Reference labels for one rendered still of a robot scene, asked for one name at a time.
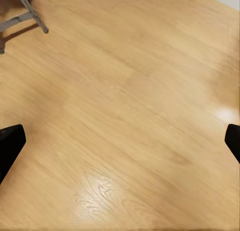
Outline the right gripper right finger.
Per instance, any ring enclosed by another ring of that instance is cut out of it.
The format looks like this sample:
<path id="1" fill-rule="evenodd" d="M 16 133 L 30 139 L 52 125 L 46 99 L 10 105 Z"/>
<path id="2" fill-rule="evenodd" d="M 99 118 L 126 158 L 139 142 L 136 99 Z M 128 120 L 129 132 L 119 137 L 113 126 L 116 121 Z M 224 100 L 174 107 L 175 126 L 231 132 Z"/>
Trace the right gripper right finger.
<path id="1" fill-rule="evenodd" d="M 229 124 L 225 133 L 224 141 L 240 163 L 240 126 Z"/>

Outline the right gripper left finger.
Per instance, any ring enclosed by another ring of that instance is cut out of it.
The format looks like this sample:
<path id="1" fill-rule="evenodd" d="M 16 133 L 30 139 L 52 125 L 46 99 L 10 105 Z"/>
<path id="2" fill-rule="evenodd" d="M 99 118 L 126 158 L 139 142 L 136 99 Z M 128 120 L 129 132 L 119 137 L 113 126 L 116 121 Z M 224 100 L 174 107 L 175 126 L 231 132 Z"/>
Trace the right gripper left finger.
<path id="1" fill-rule="evenodd" d="M 0 129 L 0 184 L 26 143 L 21 124 Z"/>

